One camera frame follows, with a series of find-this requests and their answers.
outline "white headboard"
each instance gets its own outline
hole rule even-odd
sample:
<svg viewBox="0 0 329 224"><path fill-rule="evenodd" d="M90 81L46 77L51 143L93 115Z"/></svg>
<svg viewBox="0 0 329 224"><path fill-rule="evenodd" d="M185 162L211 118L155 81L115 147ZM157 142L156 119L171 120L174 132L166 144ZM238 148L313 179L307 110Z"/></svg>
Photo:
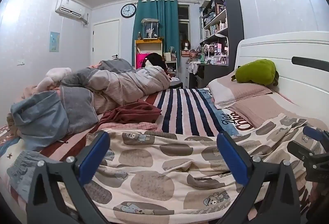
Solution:
<svg viewBox="0 0 329 224"><path fill-rule="evenodd" d="M277 92L299 106L329 114L329 72L294 65L294 56L329 62L329 32L304 31L245 39L237 48L235 68L257 59L272 60L280 75Z"/></svg>

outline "pink box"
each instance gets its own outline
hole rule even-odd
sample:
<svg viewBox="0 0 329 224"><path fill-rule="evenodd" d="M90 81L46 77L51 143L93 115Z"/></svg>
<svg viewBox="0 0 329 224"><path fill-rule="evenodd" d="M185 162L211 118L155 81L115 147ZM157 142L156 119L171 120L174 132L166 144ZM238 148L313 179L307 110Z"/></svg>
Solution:
<svg viewBox="0 0 329 224"><path fill-rule="evenodd" d="M146 56L148 56L149 53L137 53L136 54L136 69L142 67L142 63Z"/></svg>

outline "beige blanket with brown spots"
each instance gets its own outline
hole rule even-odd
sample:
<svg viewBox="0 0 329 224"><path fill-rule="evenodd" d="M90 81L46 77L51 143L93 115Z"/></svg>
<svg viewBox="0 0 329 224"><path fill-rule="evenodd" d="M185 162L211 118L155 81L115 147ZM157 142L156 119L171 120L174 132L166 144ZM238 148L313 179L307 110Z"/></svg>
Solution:
<svg viewBox="0 0 329 224"><path fill-rule="evenodd" d="M253 132L235 136L238 145L264 161L292 163L301 197L312 187L301 161L287 151L295 140L316 154L321 144L302 133L305 119L280 114ZM222 217L242 186L228 173L216 138L111 130L110 150L85 189L103 215L114 223L202 223ZM265 184L255 202L264 198ZM67 205L73 208L64 187Z"/></svg>

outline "blue poster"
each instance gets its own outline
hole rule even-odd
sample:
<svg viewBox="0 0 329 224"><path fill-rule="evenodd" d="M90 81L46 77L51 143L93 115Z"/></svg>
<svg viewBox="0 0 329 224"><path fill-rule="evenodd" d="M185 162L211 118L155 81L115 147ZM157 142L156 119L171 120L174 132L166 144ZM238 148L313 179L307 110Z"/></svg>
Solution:
<svg viewBox="0 0 329 224"><path fill-rule="evenodd" d="M50 32L49 52L60 51L60 33Z"/></svg>

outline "electrical outlet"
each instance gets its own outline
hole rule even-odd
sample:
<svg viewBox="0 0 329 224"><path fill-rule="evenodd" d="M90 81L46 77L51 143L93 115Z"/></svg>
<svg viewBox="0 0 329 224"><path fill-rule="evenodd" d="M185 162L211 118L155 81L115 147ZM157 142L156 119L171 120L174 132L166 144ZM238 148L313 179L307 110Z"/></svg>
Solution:
<svg viewBox="0 0 329 224"><path fill-rule="evenodd" d="M19 65L25 65L25 60L22 59L22 60L17 60L17 66Z"/></svg>

